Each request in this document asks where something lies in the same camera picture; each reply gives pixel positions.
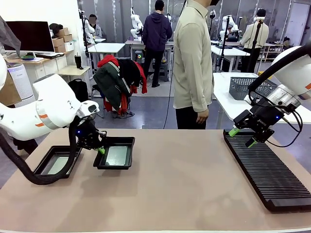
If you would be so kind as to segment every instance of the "man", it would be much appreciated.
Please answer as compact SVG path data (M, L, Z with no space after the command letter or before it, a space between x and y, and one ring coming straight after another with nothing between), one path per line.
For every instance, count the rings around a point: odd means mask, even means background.
M92 28L94 28L95 30L95 33L94 33L95 39L102 39L102 29L100 28L98 24L96 24L96 20L97 20L96 15L90 14L88 20Z
M257 12L257 17L266 17L266 11L264 9L259 9ZM259 20L256 20L255 23L248 25L246 28L246 31L243 35L243 39L241 41L241 44L244 46L243 51L245 51L247 53L251 53L251 51L252 51L253 42L255 40L255 34L257 31L258 22L259 22ZM262 47L266 43L266 41L268 39L268 35L269 35L269 27L265 23L263 23L261 25L260 30L259 30L257 43L256 43L255 50L254 50L254 55L253 55L252 59L250 59L249 56L247 56L247 57L245 56L242 58L241 72L249 72L249 73L255 72L255 66L256 66L257 60L258 60L259 55L260 55L260 50L262 49Z
M214 89L207 7L219 0L189 0L174 35L174 108L178 129L205 129Z
M155 12L147 16L142 33L142 41L146 46L144 74L148 77L149 66L152 59L155 59L155 72L152 81L152 87L158 87L160 66L165 50L166 41L168 41L173 32L169 20L163 15L164 2L157 0L155 2Z

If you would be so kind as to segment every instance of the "person sitting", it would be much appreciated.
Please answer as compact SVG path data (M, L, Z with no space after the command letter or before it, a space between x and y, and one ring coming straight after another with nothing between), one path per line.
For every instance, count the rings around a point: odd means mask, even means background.
M98 24L96 24L96 21L97 21L96 15L90 14L88 20L92 28L94 28L95 30L95 33L94 33L95 39L102 39L102 29Z

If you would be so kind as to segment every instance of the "red jacket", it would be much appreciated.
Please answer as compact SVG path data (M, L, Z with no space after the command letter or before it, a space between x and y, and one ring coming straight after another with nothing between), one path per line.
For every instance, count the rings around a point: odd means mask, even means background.
M108 63L108 62L112 62L112 63L115 64L116 66L119 66L118 60L117 60L113 55L107 55L107 56L105 56L105 57L97 64L97 66L98 66L98 67L102 67L103 65L105 65L105 64ZM144 75L143 68L141 67L141 65L138 64L137 62L135 62L135 64L136 64L136 66L138 67L139 72L140 72L140 75L141 75L141 77L142 77L142 83L143 83L143 85L142 85L142 90L141 90L141 92L142 92L142 94L145 94L145 93L147 93L147 80L146 80L146 77L145 77L145 75ZM136 86L131 85L131 86L130 86L130 89L131 89L131 94L137 93L137 87L136 87ZM108 112L113 110L113 109L112 109L112 105L111 105L109 102L107 102L106 100L104 100L104 105L105 105L105 108L106 108L106 110L107 110ZM119 113L119 114L125 113L125 112L127 111L127 107L128 107L128 100L127 100L125 94L122 93L122 94L121 94L121 108L118 110L118 113Z

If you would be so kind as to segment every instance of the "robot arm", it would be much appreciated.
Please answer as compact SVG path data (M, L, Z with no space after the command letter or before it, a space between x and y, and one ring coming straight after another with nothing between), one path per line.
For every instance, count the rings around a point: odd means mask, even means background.
M249 98L253 107L245 110L234 119L236 128L230 133L234 136L240 129L250 128L255 133L247 143L251 147L257 142L266 142L274 133L270 126L275 125L285 115L294 114L300 120L299 131L302 130L302 119L296 113L300 106L300 99L311 98L311 42L303 47L294 47L281 53L261 76L249 85ZM255 102L251 92L256 89L271 75L274 75L282 84L268 97Z
M141 40L143 25L139 19L139 15L135 15L135 12L132 8L131 8L131 20L133 26L133 28L131 29L131 34L133 35L134 40L138 40L139 36Z
M0 87L7 75L6 63L0 56ZM6 142L0 133L0 146L4 153L32 183L47 185L64 177L72 166L77 146L85 149L99 149L105 134L97 130L90 116L99 111L96 102L79 102L68 84L57 74L47 75L34 83L38 100L19 108L8 108L0 103L0 127L14 138L29 140L45 135L55 129L69 126L70 155L65 166L56 174L37 176Z
M84 15L83 17L84 17L84 22L85 22L87 40L89 41L89 43L95 44L95 41L93 38L93 33L95 33L95 29L90 25L88 19Z
M227 29L227 19L228 18L229 18L229 26L231 26L231 32L234 33L234 32L239 31L238 25L234 22L232 16L231 15L224 16L223 17L223 24L222 24L223 30L220 31L221 41L224 41L224 39L225 39L225 30Z

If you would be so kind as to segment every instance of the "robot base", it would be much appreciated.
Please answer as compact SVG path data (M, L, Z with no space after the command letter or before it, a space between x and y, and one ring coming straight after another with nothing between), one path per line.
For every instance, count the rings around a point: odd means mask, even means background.
M141 37L134 38L134 41L141 41Z

